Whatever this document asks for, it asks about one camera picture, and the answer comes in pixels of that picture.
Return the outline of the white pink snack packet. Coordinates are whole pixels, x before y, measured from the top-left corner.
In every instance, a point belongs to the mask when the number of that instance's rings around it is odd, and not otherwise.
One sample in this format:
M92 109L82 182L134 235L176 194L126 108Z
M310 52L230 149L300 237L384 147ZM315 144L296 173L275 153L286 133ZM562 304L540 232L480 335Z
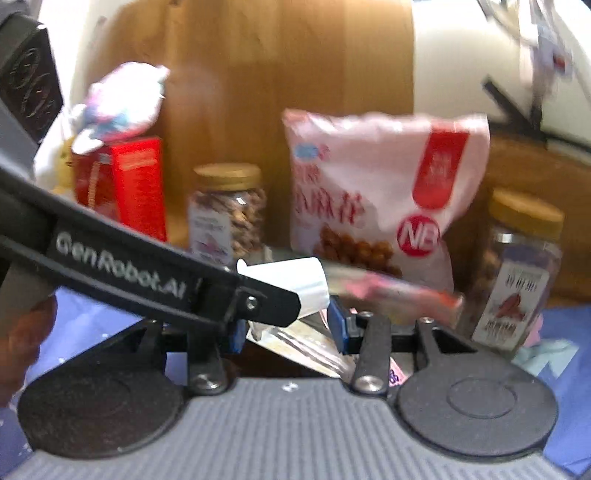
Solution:
M355 358L338 352L328 328L329 295L347 307L373 310L395 324L408 325L433 317L453 327L464 308L464 297L437 291L382 274L321 262L311 258L249 265L238 261L238 273L297 292L300 317L287 328L253 324L247 338L277 356L332 378L348 381Z

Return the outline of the yellow duck plush toy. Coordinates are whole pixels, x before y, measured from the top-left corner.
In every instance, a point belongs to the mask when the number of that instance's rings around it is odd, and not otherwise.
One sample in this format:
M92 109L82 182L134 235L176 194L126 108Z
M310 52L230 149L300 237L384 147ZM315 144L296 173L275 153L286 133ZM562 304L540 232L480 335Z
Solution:
M53 173L55 177L55 185L52 192L69 198L75 199L74 195L74 171L73 171L73 156L72 143L74 138L70 137L64 140L54 155L53 159Z

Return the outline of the left nut jar gold lid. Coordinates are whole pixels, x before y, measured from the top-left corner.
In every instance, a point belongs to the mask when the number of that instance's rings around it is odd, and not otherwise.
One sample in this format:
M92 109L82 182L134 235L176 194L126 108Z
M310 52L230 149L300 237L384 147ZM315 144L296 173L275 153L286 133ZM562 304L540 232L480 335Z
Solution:
M266 192L259 166L215 163L194 168L187 207L190 252L232 266L263 248Z

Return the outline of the red gift box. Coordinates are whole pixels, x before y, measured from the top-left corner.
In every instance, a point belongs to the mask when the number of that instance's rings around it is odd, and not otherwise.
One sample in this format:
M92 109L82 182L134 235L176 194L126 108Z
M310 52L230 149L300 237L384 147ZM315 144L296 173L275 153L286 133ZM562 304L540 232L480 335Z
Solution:
M79 204L165 242L161 140L136 138L72 155Z

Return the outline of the blue patterned tablecloth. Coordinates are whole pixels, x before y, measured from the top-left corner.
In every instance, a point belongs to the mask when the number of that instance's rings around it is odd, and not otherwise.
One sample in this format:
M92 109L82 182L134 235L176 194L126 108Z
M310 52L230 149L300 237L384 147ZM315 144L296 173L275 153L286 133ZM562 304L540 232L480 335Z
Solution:
M590 311L552 309L521 366L555 393L560 417L536 462L445 461L414 443L385 408L334 379L248 380L188 407L164 437L96 461L35 453L16 409L1 412L5 479L571 479L590 464Z

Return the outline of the pink white plush toy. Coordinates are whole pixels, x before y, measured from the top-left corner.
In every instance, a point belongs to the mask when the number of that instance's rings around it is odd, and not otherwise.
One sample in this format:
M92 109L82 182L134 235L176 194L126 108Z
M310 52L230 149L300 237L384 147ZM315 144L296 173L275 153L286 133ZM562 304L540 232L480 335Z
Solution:
M163 65L126 62L91 84L70 110L72 152L86 155L145 133L159 116L168 76Z

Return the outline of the pink twisted snack bag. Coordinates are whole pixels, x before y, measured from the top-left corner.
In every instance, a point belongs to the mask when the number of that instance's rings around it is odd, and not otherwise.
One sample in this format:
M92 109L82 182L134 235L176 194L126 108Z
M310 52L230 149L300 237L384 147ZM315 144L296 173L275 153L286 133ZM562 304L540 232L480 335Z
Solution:
M484 177L485 115L334 117L287 110L283 126L294 251L453 290L443 236Z

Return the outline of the wooden board backdrop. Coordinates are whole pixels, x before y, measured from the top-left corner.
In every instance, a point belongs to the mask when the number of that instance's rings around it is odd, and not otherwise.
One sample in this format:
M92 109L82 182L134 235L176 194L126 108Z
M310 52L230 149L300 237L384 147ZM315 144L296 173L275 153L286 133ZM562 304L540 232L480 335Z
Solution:
M290 241L287 108L342 116L414 109L414 24L407 1L133 1L87 53L94 82L127 61L169 69L155 133L164 145L169 241L185 246L194 168L263 170L266 240Z

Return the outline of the brown cushion behind jar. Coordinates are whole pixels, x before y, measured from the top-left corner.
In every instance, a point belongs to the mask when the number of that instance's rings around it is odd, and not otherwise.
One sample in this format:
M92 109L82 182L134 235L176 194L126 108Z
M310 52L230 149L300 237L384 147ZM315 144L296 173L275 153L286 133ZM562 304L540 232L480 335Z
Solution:
M537 144L494 136L489 162L468 211L445 234L455 286L467 291L480 235L487 224L491 190L505 187L531 194L565 213L563 261L551 303L590 301L590 167L568 154Z

